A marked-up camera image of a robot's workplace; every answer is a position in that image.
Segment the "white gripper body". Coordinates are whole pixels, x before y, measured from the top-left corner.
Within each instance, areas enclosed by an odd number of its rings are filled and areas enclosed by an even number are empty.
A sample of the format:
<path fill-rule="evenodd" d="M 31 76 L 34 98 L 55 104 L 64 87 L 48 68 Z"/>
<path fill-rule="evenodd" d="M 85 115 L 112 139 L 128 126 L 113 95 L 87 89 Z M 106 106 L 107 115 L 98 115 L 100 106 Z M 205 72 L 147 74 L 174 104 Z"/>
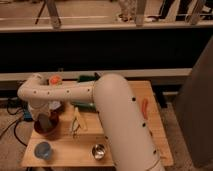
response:
<path fill-rule="evenodd" d="M 29 105 L 29 111 L 30 111 L 31 117 L 34 121 L 38 120 L 38 117 L 40 114 L 50 116 L 50 110 L 49 110 L 49 106 L 47 104 L 44 104 L 42 106 Z"/>

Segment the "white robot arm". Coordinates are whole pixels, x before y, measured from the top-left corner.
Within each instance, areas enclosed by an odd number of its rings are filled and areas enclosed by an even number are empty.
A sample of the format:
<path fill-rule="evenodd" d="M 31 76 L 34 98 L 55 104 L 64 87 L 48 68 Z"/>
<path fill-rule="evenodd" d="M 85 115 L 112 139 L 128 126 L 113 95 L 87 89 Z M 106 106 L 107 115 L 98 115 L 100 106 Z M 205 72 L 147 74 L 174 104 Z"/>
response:
<path fill-rule="evenodd" d="M 123 76 L 105 74 L 96 81 L 50 86 L 42 75 L 33 74 L 17 94 L 36 111 L 50 101 L 94 104 L 116 171 L 165 171 L 137 98 Z"/>

